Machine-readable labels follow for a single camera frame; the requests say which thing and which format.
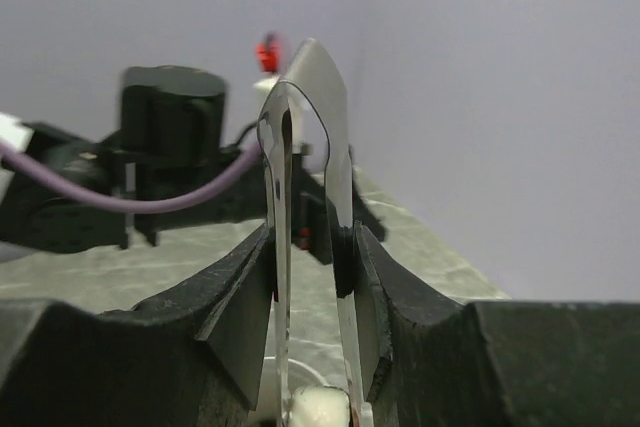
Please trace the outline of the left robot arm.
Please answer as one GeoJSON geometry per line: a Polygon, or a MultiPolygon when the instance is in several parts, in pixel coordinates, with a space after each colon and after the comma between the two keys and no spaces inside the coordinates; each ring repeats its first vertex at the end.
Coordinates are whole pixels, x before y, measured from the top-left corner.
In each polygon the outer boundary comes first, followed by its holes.
{"type": "MultiPolygon", "coordinates": [[[[122,77],[119,128],[99,142],[43,122],[6,118],[24,153],[61,177],[103,195],[161,200],[187,194],[222,174],[243,150],[221,146],[227,83],[189,67],[131,67],[122,77]],[[126,166],[135,167],[127,187],[126,166]]],[[[129,247],[124,213],[80,204],[1,161],[1,242],[59,254],[101,246],[129,247]]],[[[321,264],[331,262],[324,187],[294,154],[292,242],[321,264]]],[[[133,225],[152,246],[166,230],[238,223],[266,217],[261,162],[211,200],[159,215],[135,215],[133,225]]]]}

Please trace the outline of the metal tongs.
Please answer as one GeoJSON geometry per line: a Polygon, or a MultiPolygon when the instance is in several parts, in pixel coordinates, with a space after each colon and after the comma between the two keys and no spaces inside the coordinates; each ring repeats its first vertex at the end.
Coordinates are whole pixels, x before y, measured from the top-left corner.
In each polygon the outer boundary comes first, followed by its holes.
{"type": "Polygon", "coordinates": [[[275,236],[275,362],[280,426],[297,424],[308,401],[289,386],[292,259],[294,246],[309,244],[333,269],[346,388],[339,392],[339,426],[371,426],[364,395],[355,284],[353,166],[347,90],[326,48],[308,38],[266,95],[257,136],[265,165],[267,224],[275,236]],[[302,120],[312,111],[326,137],[322,181],[305,173],[302,120]]]}

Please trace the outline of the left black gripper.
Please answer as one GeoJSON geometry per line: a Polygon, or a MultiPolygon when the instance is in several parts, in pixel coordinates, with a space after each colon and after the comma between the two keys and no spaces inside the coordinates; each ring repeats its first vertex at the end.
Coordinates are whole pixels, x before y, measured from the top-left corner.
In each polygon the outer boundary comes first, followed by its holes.
{"type": "MultiPolygon", "coordinates": [[[[104,140],[117,170],[135,166],[134,196],[161,200],[187,194],[223,173],[237,160],[239,145],[221,143],[227,83],[195,68],[127,68],[121,77],[119,129],[104,140]]],[[[252,163],[238,182],[194,207],[137,215],[135,229],[151,245],[165,230],[243,222],[266,215],[262,167],[252,163]]]]}

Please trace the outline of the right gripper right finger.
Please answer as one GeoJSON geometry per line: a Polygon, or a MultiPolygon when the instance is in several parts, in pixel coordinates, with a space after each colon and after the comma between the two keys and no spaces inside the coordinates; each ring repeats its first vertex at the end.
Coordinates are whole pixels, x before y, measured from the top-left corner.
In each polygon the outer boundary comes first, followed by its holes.
{"type": "Polygon", "coordinates": [[[353,236],[363,389],[378,426],[635,426],[635,303],[459,303],[353,236]]]}

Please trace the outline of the sushi roll cream top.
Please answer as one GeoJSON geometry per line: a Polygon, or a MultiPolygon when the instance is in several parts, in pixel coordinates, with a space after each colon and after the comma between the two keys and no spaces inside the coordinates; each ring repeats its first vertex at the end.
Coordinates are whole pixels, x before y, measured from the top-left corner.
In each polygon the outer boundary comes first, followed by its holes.
{"type": "Polygon", "coordinates": [[[294,391],[289,427],[348,427],[350,423],[350,401],[343,390],[331,386],[304,386],[294,391]]]}

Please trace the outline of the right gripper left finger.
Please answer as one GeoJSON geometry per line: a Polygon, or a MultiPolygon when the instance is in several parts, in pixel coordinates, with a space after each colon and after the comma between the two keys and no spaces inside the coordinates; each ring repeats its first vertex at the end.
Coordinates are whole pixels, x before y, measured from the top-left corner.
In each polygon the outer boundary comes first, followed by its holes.
{"type": "Polygon", "coordinates": [[[1,304],[5,426],[244,426],[275,277],[269,228],[130,310],[1,304]]]}

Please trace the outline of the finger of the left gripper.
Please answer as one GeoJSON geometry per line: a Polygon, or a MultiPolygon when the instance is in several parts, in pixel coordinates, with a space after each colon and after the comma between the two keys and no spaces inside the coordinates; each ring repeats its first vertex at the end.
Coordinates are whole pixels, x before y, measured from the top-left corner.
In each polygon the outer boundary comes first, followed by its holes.
{"type": "MultiPolygon", "coordinates": [[[[305,167],[299,173],[299,249],[307,251],[322,265],[332,263],[324,186],[305,167]]],[[[378,241],[385,240],[387,229],[366,205],[352,174],[354,219],[366,225],[378,241]]]]}

